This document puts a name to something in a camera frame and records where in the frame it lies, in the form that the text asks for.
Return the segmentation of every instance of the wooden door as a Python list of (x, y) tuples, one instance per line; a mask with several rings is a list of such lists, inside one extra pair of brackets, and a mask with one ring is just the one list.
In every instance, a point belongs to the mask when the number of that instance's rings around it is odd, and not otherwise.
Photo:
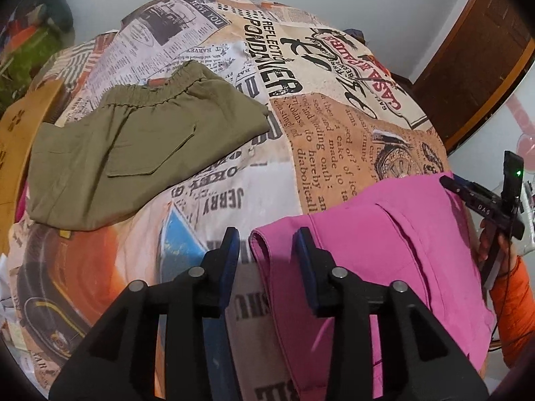
[(512, 71), (532, 50), (529, 31), (510, 0), (469, 1), (413, 89), (446, 147), (477, 124), (474, 117), (482, 107), (491, 108), (491, 98), (500, 100), (494, 94), (501, 88), (503, 95), (513, 84), (526, 62), (515, 76)]

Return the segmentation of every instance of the yellow object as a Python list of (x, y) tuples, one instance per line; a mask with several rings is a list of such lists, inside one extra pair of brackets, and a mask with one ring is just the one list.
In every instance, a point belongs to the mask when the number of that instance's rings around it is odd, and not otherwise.
[(71, 231), (60, 229), (60, 237), (65, 239), (71, 238)]
[(9, 252), (7, 233), (15, 221), (31, 145), (62, 93), (63, 82), (50, 81), (10, 105), (0, 120), (0, 253)]
[(9, 328), (9, 334), (11, 335), (11, 341), (18, 350), (28, 351), (24, 337), (22, 336), (22, 329), (20, 323), (7, 321), (7, 328)]

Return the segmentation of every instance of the pink fabric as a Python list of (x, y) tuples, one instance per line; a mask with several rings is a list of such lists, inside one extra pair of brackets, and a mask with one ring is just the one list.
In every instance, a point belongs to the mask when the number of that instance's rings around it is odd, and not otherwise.
[(28, 188), (28, 181), (25, 181), (24, 188), (22, 189), (22, 193), (20, 194), (20, 199), (17, 203), (17, 210), (15, 211), (15, 223), (18, 223), (20, 219), (22, 219), (22, 216), (24, 215), (24, 211), (26, 210), (26, 189)]
[[(252, 232), (249, 242), (269, 295), (277, 335), (301, 401), (323, 401), (333, 320), (309, 309), (292, 236), (310, 228), (316, 245), (363, 280), (406, 281), (480, 369), (493, 316), (483, 303), (461, 201), (440, 175), (382, 180), (327, 211), (286, 217)], [(382, 395), (381, 351), (372, 320), (374, 397)]]

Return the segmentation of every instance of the metal rivet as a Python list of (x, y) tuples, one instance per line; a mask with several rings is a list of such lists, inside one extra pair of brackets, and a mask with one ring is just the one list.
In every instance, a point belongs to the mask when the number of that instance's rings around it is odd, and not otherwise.
[(202, 267), (192, 267), (189, 269), (188, 274), (191, 277), (201, 277), (204, 274), (204, 268)]
[(337, 277), (339, 279), (343, 279), (344, 277), (347, 276), (347, 270), (343, 267), (334, 267), (331, 270), (331, 273), (334, 277)]
[(128, 284), (128, 289), (130, 289), (132, 292), (138, 292), (141, 291), (144, 286), (145, 283), (143, 280), (134, 280)]
[(394, 289), (397, 292), (405, 292), (405, 291), (407, 291), (409, 289), (409, 286), (405, 282), (403, 282), (402, 280), (394, 281), (392, 286), (394, 287)]

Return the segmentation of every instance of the black device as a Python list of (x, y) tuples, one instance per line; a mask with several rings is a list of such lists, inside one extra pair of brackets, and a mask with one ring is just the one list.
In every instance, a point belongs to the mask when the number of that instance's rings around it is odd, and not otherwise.
[(294, 235), (301, 275), (312, 312), (334, 317), (331, 371), (326, 401), (371, 401), (370, 315), (381, 337), (381, 401), (484, 401), (489, 393), (445, 328), (403, 281), (365, 282), (336, 266), (316, 247), (308, 228)]
[(501, 195), (493, 193), (485, 187), (462, 179), (454, 175), (451, 179), (442, 176), (440, 183), (452, 193), (458, 195), (466, 206), (487, 219), (493, 230), (493, 238), (489, 249), (489, 257), (480, 268), (481, 283), (490, 289), (496, 280), (499, 267), (505, 255), (500, 250), (498, 234), (506, 237), (522, 239), (524, 223), (518, 215), (520, 206), (520, 193), (524, 176), (524, 160), (510, 151), (504, 154), (504, 187)]
[(131, 282), (65, 363), (50, 401), (151, 401), (160, 315), (167, 315), (165, 398), (211, 401), (202, 318), (219, 318), (228, 306), (240, 251), (236, 228), (199, 267), (173, 281)]

